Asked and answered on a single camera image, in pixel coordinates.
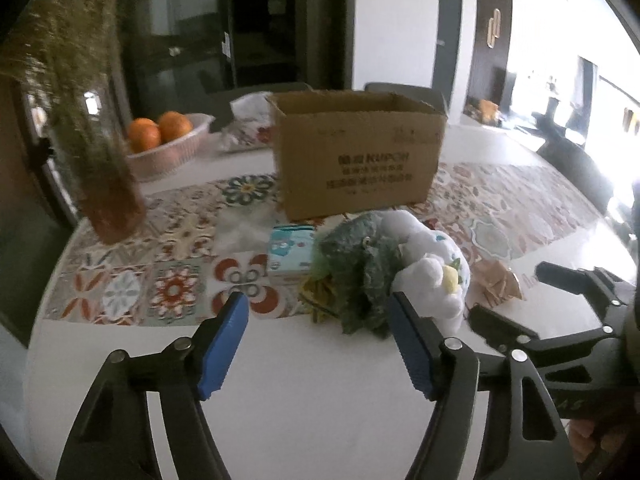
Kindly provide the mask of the person's right hand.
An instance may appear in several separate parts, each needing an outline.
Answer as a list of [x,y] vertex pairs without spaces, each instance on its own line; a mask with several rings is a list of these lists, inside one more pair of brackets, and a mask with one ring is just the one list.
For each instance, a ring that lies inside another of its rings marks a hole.
[[631,430],[632,419],[620,419],[615,425],[597,424],[591,419],[572,419],[568,440],[576,463],[582,464],[592,453],[604,451],[615,455]]

